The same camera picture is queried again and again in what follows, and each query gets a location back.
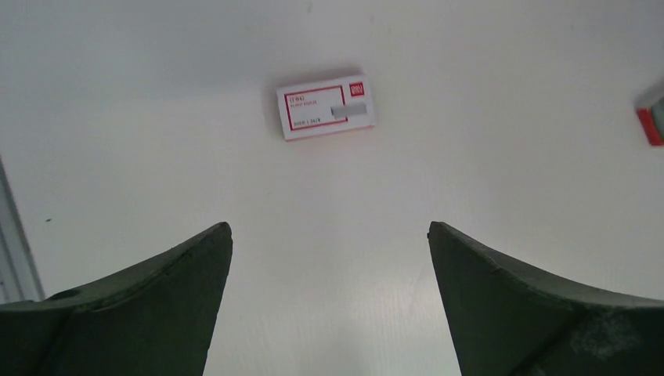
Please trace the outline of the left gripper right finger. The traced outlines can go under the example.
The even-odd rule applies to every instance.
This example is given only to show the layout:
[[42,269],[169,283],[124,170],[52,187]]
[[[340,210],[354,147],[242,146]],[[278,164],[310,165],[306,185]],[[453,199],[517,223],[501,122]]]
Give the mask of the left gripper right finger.
[[565,279],[444,222],[428,243],[462,374],[662,374],[662,301]]

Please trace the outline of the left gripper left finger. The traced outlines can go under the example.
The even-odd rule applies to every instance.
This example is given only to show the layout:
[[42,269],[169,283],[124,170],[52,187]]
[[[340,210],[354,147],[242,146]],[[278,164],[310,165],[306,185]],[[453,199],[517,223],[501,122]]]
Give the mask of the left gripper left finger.
[[220,222],[107,277],[2,305],[2,374],[203,374],[232,254]]

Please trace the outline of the red staple box tray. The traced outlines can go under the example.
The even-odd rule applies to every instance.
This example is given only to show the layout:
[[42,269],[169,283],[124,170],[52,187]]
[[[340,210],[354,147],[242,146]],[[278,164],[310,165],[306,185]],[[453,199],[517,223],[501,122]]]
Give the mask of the red staple box tray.
[[641,93],[634,108],[650,145],[663,146],[663,82]]

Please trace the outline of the red staple box sleeve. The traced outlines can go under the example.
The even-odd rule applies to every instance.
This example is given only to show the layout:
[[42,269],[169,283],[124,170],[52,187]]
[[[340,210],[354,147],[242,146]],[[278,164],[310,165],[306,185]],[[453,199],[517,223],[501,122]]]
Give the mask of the red staple box sleeve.
[[349,132],[376,125],[365,74],[282,86],[276,99],[286,141]]

